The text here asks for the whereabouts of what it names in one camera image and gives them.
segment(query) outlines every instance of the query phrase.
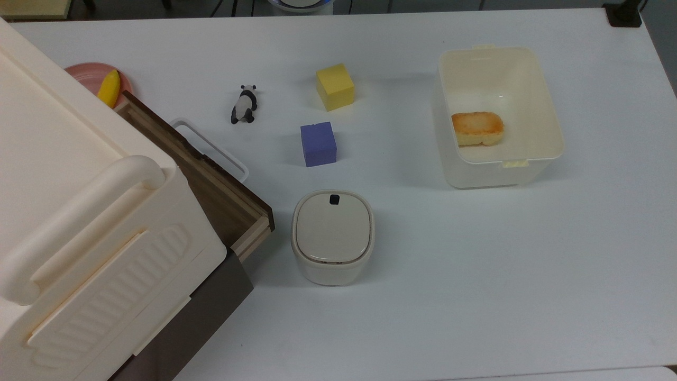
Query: block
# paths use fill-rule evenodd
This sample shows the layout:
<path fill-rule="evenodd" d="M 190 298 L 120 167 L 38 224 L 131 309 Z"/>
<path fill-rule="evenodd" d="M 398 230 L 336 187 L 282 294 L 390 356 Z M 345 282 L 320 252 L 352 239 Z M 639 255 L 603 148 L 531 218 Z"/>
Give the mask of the block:
<path fill-rule="evenodd" d="M 355 86 L 344 64 L 323 68 L 315 72 L 318 94 L 327 111 L 347 106 L 355 100 Z"/>
<path fill-rule="evenodd" d="M 331 123 L 302 125 L 301 144 L 306 167 L 336 163 L 336 140 Z"/>

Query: brown panel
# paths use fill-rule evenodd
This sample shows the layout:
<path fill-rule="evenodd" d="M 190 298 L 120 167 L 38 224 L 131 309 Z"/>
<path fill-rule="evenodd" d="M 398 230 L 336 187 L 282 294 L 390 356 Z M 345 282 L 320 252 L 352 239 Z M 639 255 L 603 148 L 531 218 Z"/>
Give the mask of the brown panel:
<path fill-rule="evenodd" d="M 172 380 L 252 289 L 240 261 L 229 255 L 139 355 L 108 380 Z"/>

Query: container lid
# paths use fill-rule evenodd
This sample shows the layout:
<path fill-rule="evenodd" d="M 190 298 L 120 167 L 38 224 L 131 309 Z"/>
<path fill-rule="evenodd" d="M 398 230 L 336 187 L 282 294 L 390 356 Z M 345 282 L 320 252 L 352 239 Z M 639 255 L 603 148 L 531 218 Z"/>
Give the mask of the container lid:
<path fill-rule="evenodd" d="M 341 264 L 359 259 L 370 244 L 369 204 L 354 193 L 322 190 L 300 205 L 296 224 L 299 250 L 305 257 Z"/>

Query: pink plate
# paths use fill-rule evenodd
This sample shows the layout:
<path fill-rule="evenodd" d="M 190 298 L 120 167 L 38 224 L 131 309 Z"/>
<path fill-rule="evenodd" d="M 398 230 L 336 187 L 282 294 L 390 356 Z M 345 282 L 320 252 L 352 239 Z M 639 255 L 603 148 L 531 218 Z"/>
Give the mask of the pink plate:
<path fill-rule="evenodd" d="M 101 87 L 101 83 L 104 81 L 106 75 L 113 70 L 117 70 L 118 73 L 120 73 L 120 93 L 127 90 L 134 94 L 134 89 L 131 87 L 131 83 L 127 77 L 123 72 L 113 66 L 99 62 L 86 62 L 84 64 L 69 66 L 65 70 L 71 77 L 75 78 L 94 95 L 99 93 L 99 87 Z M 115 106 L 118 106 L 122 101 L 123 98 L 119 96 L 118 101 L 115 102 Z"/>

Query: toast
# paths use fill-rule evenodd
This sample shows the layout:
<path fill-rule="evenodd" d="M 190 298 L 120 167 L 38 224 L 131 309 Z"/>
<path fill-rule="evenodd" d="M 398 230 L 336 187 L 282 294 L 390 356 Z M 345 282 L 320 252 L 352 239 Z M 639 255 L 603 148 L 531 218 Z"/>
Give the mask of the toast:
<path fill-rule="evenodd" d="M 486 111 L 452 115 L 458 146 L 493 146 L 503 138 L 503 121 Z"/>

